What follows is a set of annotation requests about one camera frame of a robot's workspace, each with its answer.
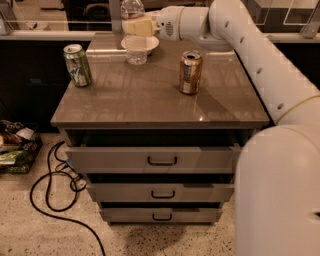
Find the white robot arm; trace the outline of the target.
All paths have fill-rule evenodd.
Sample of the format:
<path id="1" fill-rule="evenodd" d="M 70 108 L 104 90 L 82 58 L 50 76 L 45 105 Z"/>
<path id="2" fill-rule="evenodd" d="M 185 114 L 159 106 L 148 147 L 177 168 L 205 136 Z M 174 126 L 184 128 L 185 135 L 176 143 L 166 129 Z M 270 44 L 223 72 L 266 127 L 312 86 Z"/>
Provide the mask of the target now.
<path id="1" fill-rule="evenodd" d="M 320 95 L 257 28 L 241 0 L 124 16 L 125 32 L 234 50 L 274 123 L 236 167 L 236 256 L 320 256 Z"/>

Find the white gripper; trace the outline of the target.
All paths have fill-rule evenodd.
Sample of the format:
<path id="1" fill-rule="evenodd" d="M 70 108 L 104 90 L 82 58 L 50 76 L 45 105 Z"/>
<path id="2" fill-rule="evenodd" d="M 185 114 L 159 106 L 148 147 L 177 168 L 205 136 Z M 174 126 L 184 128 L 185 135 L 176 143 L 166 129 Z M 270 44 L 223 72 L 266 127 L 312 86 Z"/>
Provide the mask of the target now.
<path id="1" fill-rule="evenodd" d="M 145 15 L 148 17 L 124 20 L 123 31 L 129 35 L 153 36 L 159 28 L 161 39 L 179 41 L 179 24 L 183 9 L 183 6 L 169 6 L 160 11 L 146 11 Z"/>

